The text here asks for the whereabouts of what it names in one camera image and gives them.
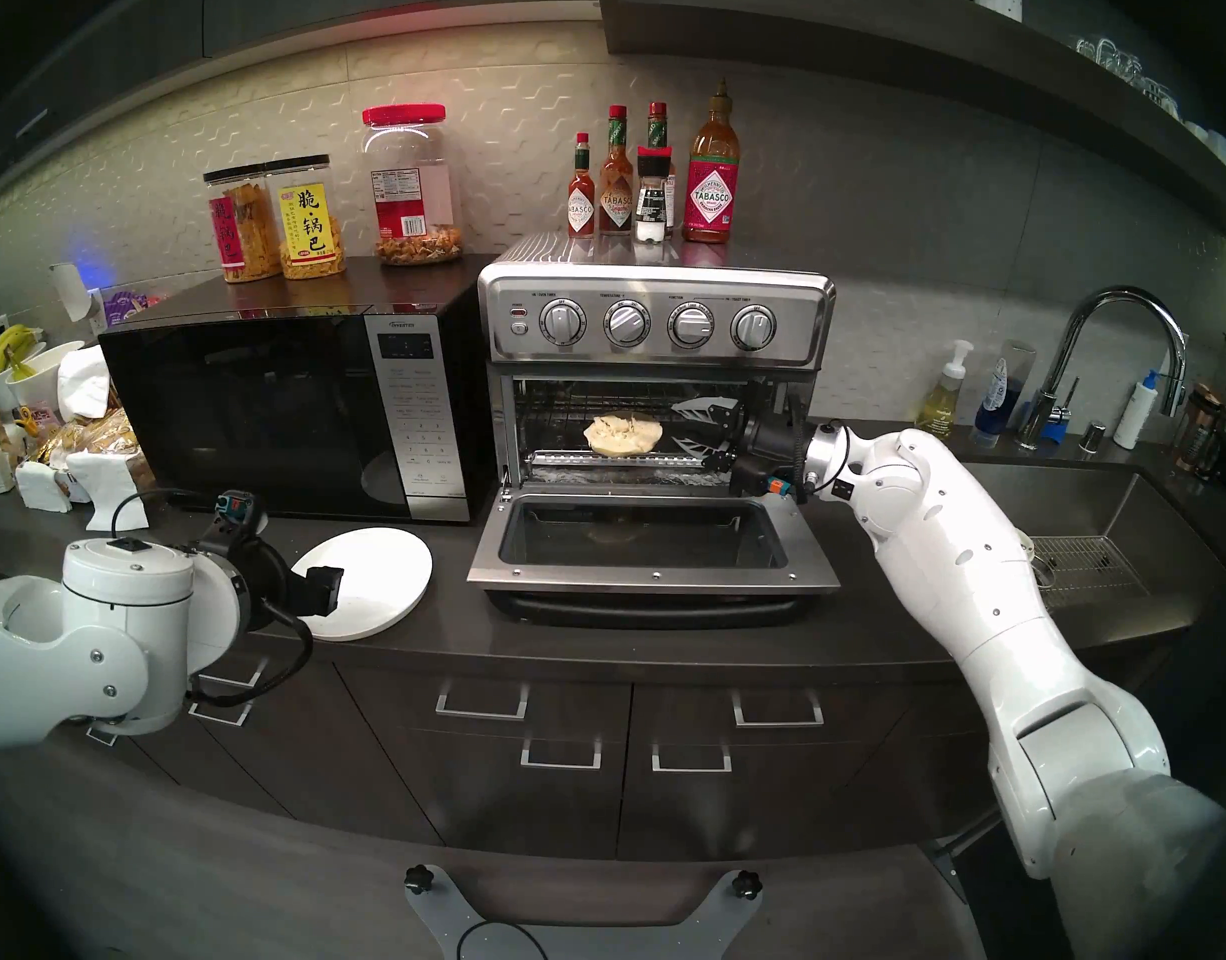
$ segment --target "faucet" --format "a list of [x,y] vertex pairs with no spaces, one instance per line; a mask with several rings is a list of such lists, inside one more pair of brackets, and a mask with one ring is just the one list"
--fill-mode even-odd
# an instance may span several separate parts
[[1048,369],[1048,376],[1038,387],[1036,397],[1031,400],[1030,416],[1018,430],[1018,444],[1022,450],[1035,450],[1038,446],[1038,435],[1043,433],[1045,423],[1048,422],[1053,405],[1057,402],[1057,386],[1063,383],[1063,373],[1065,373],[1065,365],[1070,363],[1075,342],[1080,338],[1080,330],[1084,329],[1089,316],[1111,302],[1139,304],[1160,320],[1160,325],[1165,327],[1165,333],[1168,336],[1168,374],[1166,375],[1168,384],[1165,387],[1165,401],[1160,411],[1166,416],[1173,416],[1182,407],[1186,394],[1183,380],[1187,376],[1187,338],[1182,336],[1177,320],[1172,318],[1163,302],[1148,291],[1135,286],[1112,286],[1085,298],[1065,322],[1063,345],[1057,349],[1057,357],[1053,359],[1053,367]]

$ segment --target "white plate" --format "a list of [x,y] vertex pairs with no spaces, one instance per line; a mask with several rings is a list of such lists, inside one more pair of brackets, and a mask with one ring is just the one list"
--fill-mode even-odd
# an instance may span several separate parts
[[325,539],[293,564],[340,566],[341,591],[331,615],[305,615],[318,640],[362,640],[394,627],[422,601],[430,581],[430,550],[411,532],[374,527]]

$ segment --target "tabasco bottle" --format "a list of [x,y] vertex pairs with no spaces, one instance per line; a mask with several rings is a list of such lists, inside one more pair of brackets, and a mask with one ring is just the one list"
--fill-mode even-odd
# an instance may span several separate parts
[[630,233],[630,179],[635,168],[625,156],[625,105],[609,105],[609,156],[600,168],[601,237]]
[[595,181],[591,180],[591,137],[576,135],[574,180],[568,183],[568,235],[595,235]]
[[733,224],[737,196],[737,163],[742,156],[737,135],[728,123],[733,101],[728,86],[718,80],[710,98],[710,119],[693,137],[688,156],[688,195],[684,197],[684,239],[695,243],[726,243]]
[[[669,147],[667,137],[667,103],[649,104],[649,146]],[[667,237],[676,228],[676,163],[671,163],[667,175]]]

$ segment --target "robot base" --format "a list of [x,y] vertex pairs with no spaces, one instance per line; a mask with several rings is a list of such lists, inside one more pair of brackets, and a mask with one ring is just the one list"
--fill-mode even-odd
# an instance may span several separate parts
[[729,870],[678,926],[521,926],[533,937],[531,942],[508,923],[481,926],[483,918],[443,868],[419,864],[409,868],[405,879],[405,897],[445,960],[457,960],[459,944],[462,960],[717,959],[759,910],[761,891],[759,875]]

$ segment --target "microwave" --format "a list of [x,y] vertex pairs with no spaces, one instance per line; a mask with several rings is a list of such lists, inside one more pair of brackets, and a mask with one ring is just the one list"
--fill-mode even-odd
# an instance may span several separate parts
[[161,487],[272,515],[466,522],[497,487],[476,280],[487,257],[217,277],[101,336]]

